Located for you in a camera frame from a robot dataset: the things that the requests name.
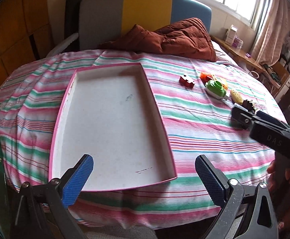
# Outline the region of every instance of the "small box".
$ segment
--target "small box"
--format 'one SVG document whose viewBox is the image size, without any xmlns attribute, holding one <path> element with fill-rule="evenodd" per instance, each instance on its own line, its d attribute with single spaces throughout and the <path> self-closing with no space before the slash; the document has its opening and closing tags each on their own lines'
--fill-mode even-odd
<svg viewBox="0 0 290 239">
<path fill-rule="evenodd" d="M 235 37 L 236 37 L 236 34 L 237 34 L 237 31 L 238 31 L 238 28 L 236 28 L 235 26 L 231 25 L 231 27 L 228 29 L 227 31 L 227 37 L 226 37 L 226 44 L 231 46 Z"/>
<path fill-rule="evenodd" d="M 243 41 L 236 36 L 233 40 L 232 46 L 237 49 L 241 49 L 243 46 Z"/>
</svg>

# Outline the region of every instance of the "pillow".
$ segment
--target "pillow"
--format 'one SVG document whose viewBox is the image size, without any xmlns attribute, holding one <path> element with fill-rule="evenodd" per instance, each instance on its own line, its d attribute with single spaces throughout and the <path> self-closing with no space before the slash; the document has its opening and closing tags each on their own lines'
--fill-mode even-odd
<svg viewBox="0 0 290 239">
<path fill-rule="evenodd" d="M 237 63 L 226 53 L 224 52 L 218 43 L 211 41 L 212 46 L 216 52 L 217 61 L 226 61 L 237 66 Z"/>
</svg>

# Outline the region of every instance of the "beige curtain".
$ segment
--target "beige curtain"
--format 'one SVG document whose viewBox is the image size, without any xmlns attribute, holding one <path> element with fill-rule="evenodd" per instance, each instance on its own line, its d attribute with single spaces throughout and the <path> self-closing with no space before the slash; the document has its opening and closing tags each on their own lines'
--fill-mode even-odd
<svg viewBox="0 0 290 239">
<path fill-rule="evenodd" d="M 268 9 L 264 13 L 264 21 L 259 28 L 251 56 L 260 65 L 272 66 L 279 60 L 287 32 L 287 0 L 270 0 Z"/>
</svg>

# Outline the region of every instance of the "toy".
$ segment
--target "toy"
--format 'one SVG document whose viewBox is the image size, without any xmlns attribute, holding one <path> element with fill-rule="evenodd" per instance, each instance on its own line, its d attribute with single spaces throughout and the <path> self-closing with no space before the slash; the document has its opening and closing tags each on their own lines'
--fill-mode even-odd
<svg viewBox="0 0 290 239">
<path fill-rule="evenodd" d="M 216 99 L 228 99 L 227 92 L 219 81 L 208 81 L 206 83 L 206 92 Z"/>
<path fill-rule="evenodd" d="M 195 81 L 185 74 L 180 76 L 179 82 L 188 88 L 193 88 L 195 85 Z"/>
<path fill-rule="evenodd" d="M 221 77 L 216 77 L 214 76 L 213 74 L 210 74 L 210 73 L 207 73 L 207 72 L 201 72 L 200 73 L 200 79 L 203 81 L 203 82 L 209 82 L 210 80 L 215 80 L 215 81 L 219 81 L 223 88 L 225 90 L 228 89 L 228 84 L 227 84 L 227 81 Z"/>
<path fill-rule="evenodd" d="M 242 106 L 243 104 L 243 98 L 241 97 L 240 93 L 238 93 L 236 90 L 232 89 L 230 90 L 230 95 L 233 103 L 237 103 Z"/>
<path fill-rule="evenodd" d="M 248 112 L 255 114 L 255 108 L 251 101 L 244 100 L 242 103 L 242 107 L 244 107 Z"/>
</svg>

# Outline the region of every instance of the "red toy block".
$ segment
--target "red toy block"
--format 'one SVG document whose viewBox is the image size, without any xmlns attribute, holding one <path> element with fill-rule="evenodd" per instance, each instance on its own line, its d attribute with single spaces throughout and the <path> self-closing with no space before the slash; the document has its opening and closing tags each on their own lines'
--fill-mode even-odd
<svg viewBox="0 0 290 239">
<path fill-rule="evenodd" d="M 179 82 L 188 88 L 193 88 L 195 85 L 195 81 L 185 74 L 180 76 Z"/>
</svg>

